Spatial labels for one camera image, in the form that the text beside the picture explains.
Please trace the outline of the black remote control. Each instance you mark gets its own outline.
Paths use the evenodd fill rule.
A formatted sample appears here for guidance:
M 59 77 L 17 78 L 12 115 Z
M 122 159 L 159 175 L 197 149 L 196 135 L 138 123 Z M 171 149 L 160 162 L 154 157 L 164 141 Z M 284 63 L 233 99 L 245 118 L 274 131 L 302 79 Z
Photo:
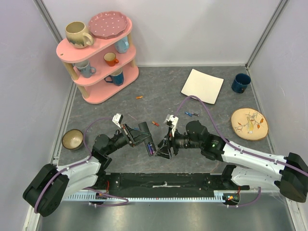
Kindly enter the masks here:
M 146 136 L 143 142 L 145 144 L 148 155 L 153 156 L 156 153 L 156 147 L 152 139 L 150 130 L 148 128 L 147 122 L 139 123 L 138 127 L 140 132 L 142 132 L 142 134 Z

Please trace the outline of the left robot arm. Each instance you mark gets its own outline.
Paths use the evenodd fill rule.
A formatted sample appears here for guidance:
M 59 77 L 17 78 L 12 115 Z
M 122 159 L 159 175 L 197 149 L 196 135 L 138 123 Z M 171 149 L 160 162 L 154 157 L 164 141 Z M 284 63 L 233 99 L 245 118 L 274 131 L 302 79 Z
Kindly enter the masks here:
M 92 151 L 86 158 L 65 166 L 44 165 L 23 192 L 23 199 L 34 208 L 35 213 L 46 217 L 53 213 L 63 199 L 88 187 L 101 189 L 105 185 L 104 173 L 111 163 L 110 154 L 129 145 L 152 143 L 152 135 L 146 122 L 138 129 L 126 124 L 113 137 L 98 135 Z

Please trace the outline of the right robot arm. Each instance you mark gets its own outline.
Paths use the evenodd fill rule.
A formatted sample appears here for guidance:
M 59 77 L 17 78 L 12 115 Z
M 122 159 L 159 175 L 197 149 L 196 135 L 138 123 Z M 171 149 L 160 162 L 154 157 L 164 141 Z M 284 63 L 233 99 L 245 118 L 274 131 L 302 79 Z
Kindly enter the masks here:
M 236 186 L 278 189 L 290 200 L 304 203 L 307 199 L 308 166 L 298 154 L 274 155 L 240 146 L 209 133 L 198 120 L 189 122 L 184 134 L 169 128 L 156 155 L 171 159 L 179 149 L 200 149 L 207 159 L 227 163 L 220 177 L 225 189 Z

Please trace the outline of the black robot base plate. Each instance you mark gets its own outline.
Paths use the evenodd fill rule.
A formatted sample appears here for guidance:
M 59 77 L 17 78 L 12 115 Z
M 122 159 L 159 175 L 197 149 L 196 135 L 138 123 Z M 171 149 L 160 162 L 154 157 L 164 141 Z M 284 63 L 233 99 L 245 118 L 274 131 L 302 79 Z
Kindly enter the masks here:
M 210 173 L 105 173 L 93 188 L 120 197 L 210 197 L 214 191 L 247 191 L 230 177 Z

